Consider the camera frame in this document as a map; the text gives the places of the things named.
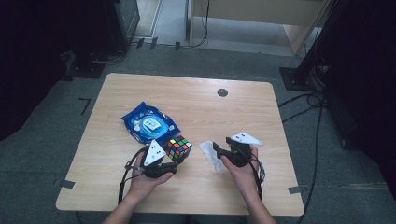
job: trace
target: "desk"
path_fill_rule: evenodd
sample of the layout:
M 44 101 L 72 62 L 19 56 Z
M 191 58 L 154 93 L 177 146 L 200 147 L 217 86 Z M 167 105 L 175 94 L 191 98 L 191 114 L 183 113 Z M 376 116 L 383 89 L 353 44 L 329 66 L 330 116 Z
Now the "desk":
M 208 18 L 284 24 L 291 49 L 297 54 L 319 24 L 332 0 L 214 0 Z M 205 17 L 208 0 L 191 0 L 190 45 L 193 17 Z
M 228 91 L 218 96 L 218 89 Z M 170 116 L 192 143 L 176 175 L 158 186 L 135 210 L 142 213 L 245 215 L 248 210 L 229 172 L 218 174 L 198 145 L 245 131 L 263 141 L 259 148 L 266 177 L 263 202 L 275 216 L 299 216 L 304 207 L 271 84 L 189 77 L 109 74 L 66 180 L 60 210 L 112 211 L 117 206 L 123 166 L 143 145 L 127 132 L 121 117 L 142 101 Z

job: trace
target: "hand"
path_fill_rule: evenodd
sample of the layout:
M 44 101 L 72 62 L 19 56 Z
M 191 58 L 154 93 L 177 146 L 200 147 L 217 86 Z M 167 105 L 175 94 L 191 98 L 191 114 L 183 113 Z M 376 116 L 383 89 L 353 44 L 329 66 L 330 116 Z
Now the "hand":
M 144 152 L 139 153 L 136 158 L 136 162 L 134 166 L 140 166 L 140 162 L 142 161 Z M 136 176 L 131 179 L 131 187 L 129 187 L 128 193 L 125 196 L 127 197 L 134 197 L 138 199 L 138 201 L 144 200 L 146 197 L 150 195 L 150 193 L 160 184 L 165 183 L 168 179 L 173 176 L 173 173 L 167 173 L 163 176 L 154 179 L 146 177 L 142 172 L 134 170 L 132 172 L 132 176 Z
M 251 153 L 258 157 L 258 149 L 253 145 L 250 145 L 250 149 Z M 227 167 L 227 169 L 230 171 L 236 186 L 239 188 L 242 194 L 248 192 L 257 192 L 256 179 L 253 175 L 254 171 L 252 170 L 250 164 L 246 164 L 243 167 L 237 167 L 233 165 L 225 156 L 221 156 L 220 159 L 224 163 L 225 167 Z M 257 160 L 252 160 L 251 163 L 257 171 L 259 169 L 259 163 Z

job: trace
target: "colorful puzzle cube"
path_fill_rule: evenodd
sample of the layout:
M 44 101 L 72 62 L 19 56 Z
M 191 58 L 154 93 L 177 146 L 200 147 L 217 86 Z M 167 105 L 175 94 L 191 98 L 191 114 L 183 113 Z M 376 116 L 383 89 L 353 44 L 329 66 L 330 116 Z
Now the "colorful puzzle cube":
M 176 138 L 169 140 L 166 147 L 164 148 L 166 155 L 172 161 L 178 161 L 182 163 L 186 159 L 191 150 L 192 144 L 187 141 L 183 136 L 179 135 Z

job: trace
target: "white triangular marker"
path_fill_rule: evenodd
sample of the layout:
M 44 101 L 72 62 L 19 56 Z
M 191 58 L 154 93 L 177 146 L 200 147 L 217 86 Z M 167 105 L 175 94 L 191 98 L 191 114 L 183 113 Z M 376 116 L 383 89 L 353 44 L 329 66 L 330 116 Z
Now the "white triangular marker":
M 257 140 L 248 133 L 239 133 L 231 137 L 231 139 L 246 144 L 262 145 L 262 141 Z
M 160 146 L 160 144 L 158 144 L 157 141 L 155 141 L 155 139 L 152 140 L 151 144 L 149 145 L 148 155 L 146 156 L 145 159 L 145 166 L 152 164 L 153 162 L 164 157 L 165 155 L 166 153 L 163 150 L 163 148 Z

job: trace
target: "person's left hand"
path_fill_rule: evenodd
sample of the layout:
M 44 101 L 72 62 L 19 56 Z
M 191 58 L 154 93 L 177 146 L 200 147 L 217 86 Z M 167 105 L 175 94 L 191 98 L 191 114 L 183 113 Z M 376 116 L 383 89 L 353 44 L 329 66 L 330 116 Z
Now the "person's left hand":
M 140 162 L 142 161 L 142 157 L 145 152 L 139 153 L 136 158 L 136 162 L 134 166 L 140 166 Z M 129 187 L 128 193 L 126 197 L 134 197 L 138 199 L 138 201 L 144 200 L 146 197 L 150 195 L 150 193 L 160 184 L 165 183 L 168 179 L 170 179 L 174 174 L 173 173 L 166 173 L 163 176 L 154 179 L 146 177 L 142 172 L 134 170 L 132 172 L 132 176 L 136 176 L 131 179 L 131 187 Z

